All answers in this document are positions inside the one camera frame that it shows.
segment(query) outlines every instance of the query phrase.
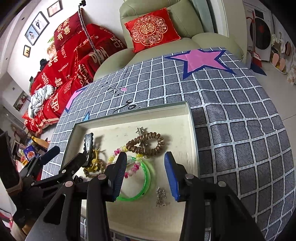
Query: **sofa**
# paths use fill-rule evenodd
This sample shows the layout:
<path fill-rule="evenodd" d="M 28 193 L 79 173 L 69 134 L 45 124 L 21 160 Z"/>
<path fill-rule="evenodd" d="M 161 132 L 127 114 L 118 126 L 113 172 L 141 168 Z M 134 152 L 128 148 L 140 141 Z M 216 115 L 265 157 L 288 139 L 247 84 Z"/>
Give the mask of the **sofa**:
<path fill-rule="evenodd" d="M 134 53 L 132 38 L 124 24 L 165 7 L 181 39 Z M 127 49 L 121 50 L 106 59 L 97 70 L 94 80 L 125 66 L 131 66 L 161 55 L 192 49 L 225 47 L 238 59 L 243 58 L 243 50 L 233 39 L 216 33 L 204 32 L 198 9 L 193 7 L 190 0 L 126 0 L 120 7 L 119 12 Z"/>

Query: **sofa armrest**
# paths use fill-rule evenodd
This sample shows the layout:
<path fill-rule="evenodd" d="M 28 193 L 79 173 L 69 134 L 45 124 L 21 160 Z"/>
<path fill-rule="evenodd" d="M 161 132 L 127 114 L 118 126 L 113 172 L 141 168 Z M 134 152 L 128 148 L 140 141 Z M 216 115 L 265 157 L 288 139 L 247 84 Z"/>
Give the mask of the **sofa armrest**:
<path fill-rule="evenodd" d="M 200 33 L 192 37 L 192 40 L 199 44 L 201 48 L 225 47 L 239 60 L 244 57 L 244 52 L 240 46 L 231 38 L 216 33 Z"/>
<path fill-rule="evenodd" d="M 124 68 L 135 55 L 133 48 L 127 48 L 111 55 L 96 71 L 94 81 Z"/>

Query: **brown spiral hair tie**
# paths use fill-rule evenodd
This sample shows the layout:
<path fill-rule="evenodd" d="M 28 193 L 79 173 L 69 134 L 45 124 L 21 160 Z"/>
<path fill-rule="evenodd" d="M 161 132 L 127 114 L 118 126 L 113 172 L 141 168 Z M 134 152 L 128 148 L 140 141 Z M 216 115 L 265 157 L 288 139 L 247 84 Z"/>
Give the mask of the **brown spiral hair tie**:
<path fill-rule="evenodd" d="M 137 147 L 136 144 L 141 143 L 142 141 L 148 140 L 148 139 L 156 139 L 157 140 L 157 146 L 153 149 L 147 149 L 143 147 Z M 135 139 L 132 139 L 126 144 L 126 149 L 128 149 L 131 152 L 135 152 L 142 155 L 148 155 L 148 156 L 155 156 L 157 153 L 159 153 L 165 145 L 165 142 L 163 140 L 163 137 L 161 137 L 160 134 L 157 134 L 156 132 L 149 132 L 145 135 L 138 136 Z"/>

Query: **framed photo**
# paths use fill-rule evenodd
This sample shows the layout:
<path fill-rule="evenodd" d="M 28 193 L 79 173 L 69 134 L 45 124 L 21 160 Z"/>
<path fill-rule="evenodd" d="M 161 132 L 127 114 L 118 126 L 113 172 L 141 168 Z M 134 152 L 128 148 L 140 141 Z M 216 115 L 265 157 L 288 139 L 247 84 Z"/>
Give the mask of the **framed photo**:
<path fill-rule="evenodd" d="M 33 27 L 32 24 L 30 25 L 30 27 L 26 31 L 25 36 L 26 36 L 27 40 L 29 40 L 29 42 L 32 46 L 36 43 L 37 39 L 39 38 L 39 34 L 36 31 L 36 29 Z"/>
<path fill-rule="evenodd" d="M 29 47 L 28 45 L 25 45 L 23 55 L 26 56 L 27 58 L 29 58 L 30 52 L 31 52 L 31 47 Z"/>
<path fill-rule="evenodd" d="M 63 9 L 62 1 L 61 0 L 56 1 L 49 8 L 47 8 L 48 17 L 52 17 L 62 9 Z"/>
<path fill-rule="evenodd" d="M 17 110 L 20 111 L 22 106 L 24 105 L 24 103 L 26 102 L 26 100 L 28 99 L 28 95 L 23 91 L 19 98 L 17 99 L 17 101 L 15 102 L 15 104 L 13 105 L 13 107 Z"/>
<path fill-rule="evenodd" d="M 49 25 L 49 21 L 47 21 L 42 12 L 39 12 L 33 20 L 32 25 L 36 29 L 37 33 L 40 35 L 47 27 L 47 25 Z"/>

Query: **checkered tablecloth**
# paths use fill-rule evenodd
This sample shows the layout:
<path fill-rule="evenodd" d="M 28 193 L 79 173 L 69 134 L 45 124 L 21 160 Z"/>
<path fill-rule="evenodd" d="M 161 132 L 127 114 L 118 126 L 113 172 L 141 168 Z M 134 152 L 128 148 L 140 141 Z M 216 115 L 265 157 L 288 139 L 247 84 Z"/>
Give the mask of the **checkered tablecloth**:
<path fill-rule="evenodd" d="M 184 62 L 167 58 L 176 54 L 125 67 L 79 90 L 63 112 L 50 144 L 50 148 L 58 145 L 61 153 L 44 166 L 42 178 L 58 173 L 75 123 L 188 101 L 201 178 L 214 183 L 224 180 L 265 239 L 273 240 L 291 217 L 295 198 L 292 151 L 275 106 L 252 72 L 229 51 L 219 61 L 235 74 L 205 67 L 185 79 Z"/>

